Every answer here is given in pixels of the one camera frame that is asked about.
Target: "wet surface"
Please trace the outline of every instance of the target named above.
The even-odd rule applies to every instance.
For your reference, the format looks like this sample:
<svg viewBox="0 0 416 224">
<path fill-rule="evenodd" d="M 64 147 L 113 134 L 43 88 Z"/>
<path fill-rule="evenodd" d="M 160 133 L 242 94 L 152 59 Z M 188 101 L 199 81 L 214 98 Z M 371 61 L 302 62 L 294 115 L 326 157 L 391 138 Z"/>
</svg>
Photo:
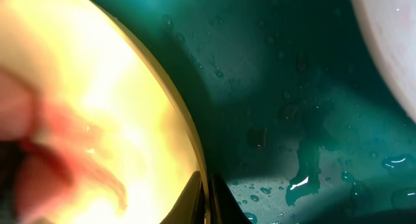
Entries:
<svg viewBox="0 0 416 224">
<path fill-rule="evenodd" d="M 414 203 L 416 126 L 350 0 L 94 1 L 169 74 L 209 173 L 253 223 L 336 223 Z"/>
</svg>

